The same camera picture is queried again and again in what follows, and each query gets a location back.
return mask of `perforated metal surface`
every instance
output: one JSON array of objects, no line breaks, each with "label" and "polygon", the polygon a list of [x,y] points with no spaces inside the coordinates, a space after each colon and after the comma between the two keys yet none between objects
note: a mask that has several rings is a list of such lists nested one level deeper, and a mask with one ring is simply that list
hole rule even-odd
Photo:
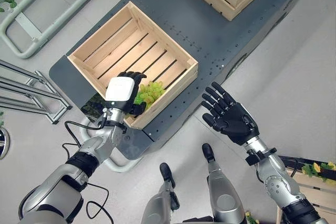
[{"label": "perforated metal surface", "polygon": [[[67,55],[128,1],[135,3],[199,62],[197,79],[142,132],[130,130],[131,137],[125,137],[128,140],[119,146],[119,150],[127,158],[135,159],[153,142],[157,143],[154,147],[151,146],[152,150],[161,147],[197,107],[205,87],[212,81],[223,82],[235,63],[250,54],[297,0],[254,0],[232,22],[227,21],[203,0],[121,0]],[[95,92],[76,69],[69,65],[71,63],[62,57],[51,68],[49,75],[81,107]],[[73,75],[76,76],[76,82],[68,78]],[[74,87],[89,91],[82,94]]]}]

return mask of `light gray floor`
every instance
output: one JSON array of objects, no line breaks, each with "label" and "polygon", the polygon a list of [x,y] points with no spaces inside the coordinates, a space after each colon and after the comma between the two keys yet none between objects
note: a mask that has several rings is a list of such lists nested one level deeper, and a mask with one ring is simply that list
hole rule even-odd
[{"label": "light gray floor", "polygon": [[[0,58],[47,73],[117,1],[91,1],[28,60],[15,58],[0,41]],[[335,30],[335,0],[300,0],[223,85],[250,111],[261,137],[279,154],[336,161]],[[204,112],[198,109],[161,150],[146,156],[132,171],[117,174],[104,166],[97,169],[91,181],[110,190],[107,209],[115,223],[140,222],[146,203],[161,185],[161,162],[167,162],[173,171],[181,203],[172,222],[211,215],[201,150],[204,142],[212,145],[245,209],[259,219],[275,220],[276,205],[245,163],[244,150],[204,125]],[[65,161],[60,145],[71,139],[63,122],[82,118],[74,108],[55,126],[43,116],[6,111],[5,126],[12,145],[0,161],[1,223],[16,223],[23,196]],[[102,202],[104,195],[88,188],[83,197]],[[89,221],[83,209],[74,223],[108,221],[104,214]]]}]

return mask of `robotic hand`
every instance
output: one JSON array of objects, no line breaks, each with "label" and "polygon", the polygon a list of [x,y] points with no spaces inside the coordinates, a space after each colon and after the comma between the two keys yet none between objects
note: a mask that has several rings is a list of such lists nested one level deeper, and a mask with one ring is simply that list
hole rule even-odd
[{"label": "robotic hand", "polygon": [[292,224],[326,224],[327,221],[320,218],[300,192],[296,181],[287,174],[283,162],[275,154],[277,150],[269,149],[260,139],[258,126],[251,115],[218,83],[213,82],[212,87],[215,90],[210,87],[205,89],[209,95],[202,95],[206,100],[202,106],[211,113],[203,115],[205,122],[245,148],[247,163],[256,166],[267,194]]},{"label": "robotic hand", "polygon": [[103,120],[97,128],[104,130],[85,141],[78,152],[23,199],[19,207],[20,224],[72,223],[83,205],[80,192],[86,188],[96,168],[118,146],[121,135],[126,131],[124,116],[144,112],[145,103],[133,104],[142,78],[146,75],[123,72],[111,79]]}]

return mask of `metal rack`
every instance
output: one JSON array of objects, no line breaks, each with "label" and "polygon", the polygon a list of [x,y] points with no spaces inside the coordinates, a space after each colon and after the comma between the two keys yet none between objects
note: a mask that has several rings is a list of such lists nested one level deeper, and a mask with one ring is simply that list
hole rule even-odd
[{"label": "metal rack", "polygon": [[118,146],[128,159],[158,150],[198,107],[212,81],[222,83],[288,14],[297,0],[254,0],[232,22],[203,0],[121,0],[49,71],[79,108],[96,94],[68,61],[70,55],[132,1],[199,62],[197,79],[142,131],[129,129]]},{"label": "metal rack", "polygon": [[[29,78],[25,83],[20,83],[16,80],[0,76],[0,89],[22,95],[31,100],[31,102],[27,102],[0,96],[0,108],[42,114],[45,115],[52,124],[57,124],[58,120],[72,108],[72,106],[70,106],[70,104],[56,91],[56,89],[39,71],[32,73],[2,60],[0,60],[0,68],[10,70]],[[34,87],[37,83],[43,84],[47,91]],[[40,97],[58,101],[59,110],[54,113],[51,112]]]}]

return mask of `grape cluster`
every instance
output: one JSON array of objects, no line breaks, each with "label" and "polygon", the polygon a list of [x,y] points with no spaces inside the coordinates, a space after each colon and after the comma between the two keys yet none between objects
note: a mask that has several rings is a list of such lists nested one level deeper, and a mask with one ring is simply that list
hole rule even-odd
[{"label": "grape cluster", "polygon": [[148,109],[164,92],[162,81],[150,81],[147,86],[141,84],[140,91],[136,95],[134,103],[140,104],[146,102],[146,109]]}]

